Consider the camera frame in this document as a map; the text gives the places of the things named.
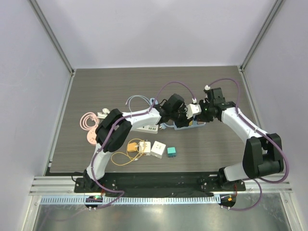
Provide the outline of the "white power strip green ports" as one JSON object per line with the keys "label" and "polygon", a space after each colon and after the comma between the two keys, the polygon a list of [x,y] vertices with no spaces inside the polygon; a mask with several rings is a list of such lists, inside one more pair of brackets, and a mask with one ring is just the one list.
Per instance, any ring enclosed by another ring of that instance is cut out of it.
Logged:
{"label": "white power strip green ports", "polygon": [[137,132],[144,132],[144,133],[151,133],[151,134],[157,134],[158,133],[158,125],[147,125],[142,126],[140,128],[136,129]]}

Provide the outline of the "teal plug adapter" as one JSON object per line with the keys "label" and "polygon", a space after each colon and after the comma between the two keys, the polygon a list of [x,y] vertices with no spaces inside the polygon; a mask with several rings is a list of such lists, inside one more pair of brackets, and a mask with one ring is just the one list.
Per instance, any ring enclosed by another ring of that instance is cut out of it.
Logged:
{"label": "teal plug adapter", "polygon": [[167,148],[167,156],[168,158],[174,158],[176,157],[176,148],[175,147],[168,147]]}

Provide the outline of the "white cube socket plain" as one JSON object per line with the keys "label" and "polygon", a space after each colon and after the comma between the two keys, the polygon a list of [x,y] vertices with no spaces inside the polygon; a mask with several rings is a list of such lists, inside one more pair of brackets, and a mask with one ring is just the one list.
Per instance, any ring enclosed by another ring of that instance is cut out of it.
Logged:
{"label": "white cube socket plain", "polygon": [[164,143],[155,141],[151,147],[150,154],[154,157],[162,159],[165,149],[166,149],[166,145]]}

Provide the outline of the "white cube socket tiger sticker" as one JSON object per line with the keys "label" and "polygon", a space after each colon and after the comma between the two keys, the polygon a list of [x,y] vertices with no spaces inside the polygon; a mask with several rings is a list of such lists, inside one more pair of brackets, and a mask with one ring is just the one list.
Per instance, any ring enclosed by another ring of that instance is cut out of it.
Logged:
{"label": "white cube socket tiger sticker", "polygon": [[150,141],[140,141],[138,144],[138,152],[145,156],[151,155],[151,142]]}

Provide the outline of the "yellow orange plug adapter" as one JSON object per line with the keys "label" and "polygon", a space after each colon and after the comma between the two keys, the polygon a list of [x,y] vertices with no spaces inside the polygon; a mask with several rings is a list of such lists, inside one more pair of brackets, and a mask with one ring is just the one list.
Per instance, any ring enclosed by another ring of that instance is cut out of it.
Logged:
{"label": "yellow orange plug adapter", "polygon": [[127,152],[128,153],[135,153],[139,151],[139,144],[136,142],[129,142],[127,144]]}

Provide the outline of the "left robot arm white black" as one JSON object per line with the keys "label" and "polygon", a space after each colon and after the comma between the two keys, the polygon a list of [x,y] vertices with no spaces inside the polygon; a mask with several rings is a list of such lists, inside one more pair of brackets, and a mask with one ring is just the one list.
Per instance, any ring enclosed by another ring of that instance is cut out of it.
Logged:
{"label": "left robot arm white black", "polygon": [[153,102],[144,110],[128,113],[118,109],[111,110],[95,130],[96,147],[91,162],[83,173],[83,188],[93,193],[104,188],[101,179],[105,175],[106,166],[112,154],[122,147],[131,131],[169,120],[178,126],[186,127],[194,117],[190,107],[196,105],[195,97],[192,98],[192,103],[186,105],[184,99],[174,93],[169,99],[160,104]]}

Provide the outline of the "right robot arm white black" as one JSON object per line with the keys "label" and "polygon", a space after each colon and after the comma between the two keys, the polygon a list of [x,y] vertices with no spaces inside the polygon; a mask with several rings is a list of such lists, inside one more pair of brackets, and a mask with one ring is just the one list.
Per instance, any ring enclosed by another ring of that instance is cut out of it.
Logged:
{"label": "right robot arm white black", "polygon": [[219,120],[229,126],[245,144],[240,163],[219,169],[217,185],[220,189],[226,191],[241,180],[253,180],[284,170],[279,135],[269,134],[258,128],[241,112],[236,103],[225,100],[221,88],[205,86],[204,93],[206,97],[199,101],[201,113],[197,120]]}

